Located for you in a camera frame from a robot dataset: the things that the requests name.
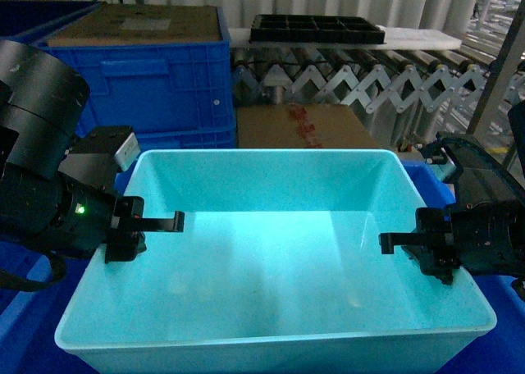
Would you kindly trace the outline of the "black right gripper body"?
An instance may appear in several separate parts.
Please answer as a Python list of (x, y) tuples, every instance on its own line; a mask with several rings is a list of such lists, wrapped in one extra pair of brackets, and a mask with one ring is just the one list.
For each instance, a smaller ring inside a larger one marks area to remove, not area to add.
[(421, 237), (414, 257), (423, 275), (450, 285), (463, 267), (473, 276), (524, 280), (524, 206), (518, 201), (420, 208), (416, 221)]

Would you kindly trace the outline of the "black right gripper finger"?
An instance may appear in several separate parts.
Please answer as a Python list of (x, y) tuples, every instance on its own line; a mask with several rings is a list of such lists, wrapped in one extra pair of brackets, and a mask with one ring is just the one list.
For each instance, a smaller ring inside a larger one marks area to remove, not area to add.
[(410, 260), (414, 260), (419, 267), (422, 265), (423, 251), (421, 246), (403, 245), (402, 249), (407, 253)]
[(382, 254), (393, 254), (395, 246), (420, 246), (422, 234), (389, 232), (379, 234), (379, 245)]

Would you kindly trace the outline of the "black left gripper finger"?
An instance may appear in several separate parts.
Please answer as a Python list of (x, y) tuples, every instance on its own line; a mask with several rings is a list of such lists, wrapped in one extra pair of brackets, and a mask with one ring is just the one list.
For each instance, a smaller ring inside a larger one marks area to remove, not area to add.
[(143, 232), (183, 232), (185, 214), (175, 211), (172, 218), (140, 218), (139, 231)]
[(133, 258), (136, 258), (141, 253), (145, 252), (147, 250), (147, 246), (145, 243), (145, 235), (142, 231), (134, 231), (133, 232), (133, 238), (134, 238), (134, 245), (133, 245)]

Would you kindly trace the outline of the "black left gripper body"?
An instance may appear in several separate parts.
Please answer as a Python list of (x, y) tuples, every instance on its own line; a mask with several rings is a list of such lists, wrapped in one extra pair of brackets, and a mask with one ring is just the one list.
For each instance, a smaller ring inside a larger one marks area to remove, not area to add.
[(71, 258), (87, 258), (107, 245), (107, 262), (134, 260), (134, 231), (116, 228), (119, 221), (138, 219), (144, 200), (104, 191), (64, 175), (62, 203), (48, 231), (50, 249)]

